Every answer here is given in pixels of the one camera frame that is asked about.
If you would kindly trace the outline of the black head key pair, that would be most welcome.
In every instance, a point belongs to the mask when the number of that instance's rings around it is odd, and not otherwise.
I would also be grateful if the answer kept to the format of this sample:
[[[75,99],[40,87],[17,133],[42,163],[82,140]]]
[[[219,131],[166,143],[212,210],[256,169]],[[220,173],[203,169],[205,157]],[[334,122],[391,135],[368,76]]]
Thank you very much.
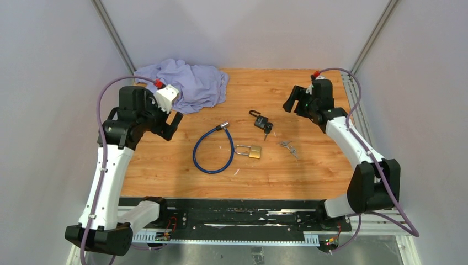
[[[273,128],[273,124],[271,122],[267,122],[265,124],[265,127],[263,129],[263,131],[264,131],[264,141],[267,139],[267,136],[270,134],[272,128]]]

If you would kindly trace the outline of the small black padlock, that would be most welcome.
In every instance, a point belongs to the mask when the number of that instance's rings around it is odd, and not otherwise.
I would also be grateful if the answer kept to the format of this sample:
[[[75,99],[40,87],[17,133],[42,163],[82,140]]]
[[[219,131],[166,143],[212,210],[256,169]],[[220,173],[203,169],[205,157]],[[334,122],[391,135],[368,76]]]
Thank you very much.
[[[254,126],[255,127],[258,127],[260,129],[264,129],[267,125],[267,122],[268,122],[268,118],[265,117],[265,116],[261,116],[261,113],[256,111],[256,110],[250,110],[249,111],[249,114],[253,117],[255,117],[255,122],[254,122]]]

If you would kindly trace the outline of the blue cable lock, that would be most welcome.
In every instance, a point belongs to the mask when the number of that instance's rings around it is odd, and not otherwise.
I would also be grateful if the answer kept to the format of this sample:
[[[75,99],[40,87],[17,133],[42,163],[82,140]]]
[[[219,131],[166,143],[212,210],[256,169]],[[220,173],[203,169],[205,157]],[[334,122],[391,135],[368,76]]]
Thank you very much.
[[[233,141],[233,137],[228,129],[230,126],[230,123],[228,121],[225,121],[221,124],[218,124],[214,128],[210,129],[209,131],[205,132],[202,134],[201,137],[196,141],[193,151],[192,151],[192,161],[194,166],[202,173],[206,174],[218,174],[226,169],[229,168],[231,165],[234,155],[235,155],[235,145]],[[214,162],[215,158],[214,155],[212,155],[210,158],[213,160],[210,164],[208,164],[208,157],[205,155],[205,161],[201,161],[198,159],[198,154],[199,154],[199,148],[202,146],[202,143],[209,137],[212,136],[212,134],[215,134],[216,132],[224,132],[225,136],[227,137],[228,140],[228,150],[229,150],[229,155],[227,156],[221,156],[222,161],[224,161],[224,164],[221,164],[221,162]]]

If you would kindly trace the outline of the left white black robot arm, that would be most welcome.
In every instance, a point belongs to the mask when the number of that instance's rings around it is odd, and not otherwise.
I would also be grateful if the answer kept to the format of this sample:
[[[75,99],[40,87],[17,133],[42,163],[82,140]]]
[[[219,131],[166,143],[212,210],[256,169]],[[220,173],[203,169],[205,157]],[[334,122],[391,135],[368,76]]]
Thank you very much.
[[[119,104],[107,120],[100,121],[98,160],[86,207],[77,225],[66,227],[65,239],[87,252],[123,256],[134,234],[148,224],[165,227],[169,221],[167,201],[144,197],[134,208],[118,216],[118,205],[127,167],[146,132],[166,141],[172,139],[183,114],[167,119],[179,91],[164,85],[154,93],[140,86],[119,90]]]

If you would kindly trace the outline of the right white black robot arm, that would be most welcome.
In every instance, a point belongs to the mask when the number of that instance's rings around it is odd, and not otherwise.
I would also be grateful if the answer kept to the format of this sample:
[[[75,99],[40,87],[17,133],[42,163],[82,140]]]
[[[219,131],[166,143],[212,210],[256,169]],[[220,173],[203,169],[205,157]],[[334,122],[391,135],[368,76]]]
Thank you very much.
[[[320,203],[315,215],[320,229],[331,229],[341,216],[395,206],[400,195],[400,164],[373,149],[351,124],[347,112],[335,107],[330,80],[313,80],[308,88],[294,86],[283,109],[318,125],[354,169],[346,193]]]

